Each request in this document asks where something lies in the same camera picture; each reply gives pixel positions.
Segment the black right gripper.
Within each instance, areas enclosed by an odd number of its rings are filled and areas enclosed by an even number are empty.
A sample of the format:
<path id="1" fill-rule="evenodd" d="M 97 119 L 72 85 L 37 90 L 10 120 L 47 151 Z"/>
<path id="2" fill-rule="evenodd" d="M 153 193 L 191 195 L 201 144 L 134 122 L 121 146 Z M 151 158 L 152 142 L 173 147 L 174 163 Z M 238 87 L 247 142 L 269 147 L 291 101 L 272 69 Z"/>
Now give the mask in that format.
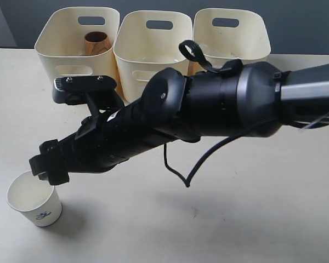
<path id="1" fill-rule="evenodd" d="M 73 133 L 60 141 L 47 141 L 29 165 L 33 176 L 58 186 L 70 181 L 68 172 L 103 173 L 174 140 L 144 124 L 138 106 L 126 106 L 111 120 L 107 113 L 101 114 L 97 127 L 82 137 Z"/>

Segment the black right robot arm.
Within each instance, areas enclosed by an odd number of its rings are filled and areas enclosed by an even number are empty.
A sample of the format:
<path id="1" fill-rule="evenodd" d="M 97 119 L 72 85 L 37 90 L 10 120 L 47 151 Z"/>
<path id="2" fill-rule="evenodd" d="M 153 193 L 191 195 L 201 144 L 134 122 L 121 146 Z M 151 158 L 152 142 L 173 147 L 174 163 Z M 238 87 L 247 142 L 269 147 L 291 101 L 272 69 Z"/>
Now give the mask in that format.
<path id="1" fill-rule="evenodd" d="M 130 158 L 169 142 L 199 142 L 220 136 L 181 181 L 190 183 L 216 150 L 241 137 L 267 138 L 281 126 L 317 129 L 329 125 L 329 64 L 281 71 L 268 62 L 240 59 L 216 68 L 192 40 L 182 55 L 202 71 L 185 76 L 168 67 L 147 83 L 139 99 L 125 105 L 109 76 L 57 78 L 55 102 L 86 104 L 90 115 L 62 140 L 40 145 L 29 161 L 32 173 L 51 185 L 70 173 L 104 173 Z"/>

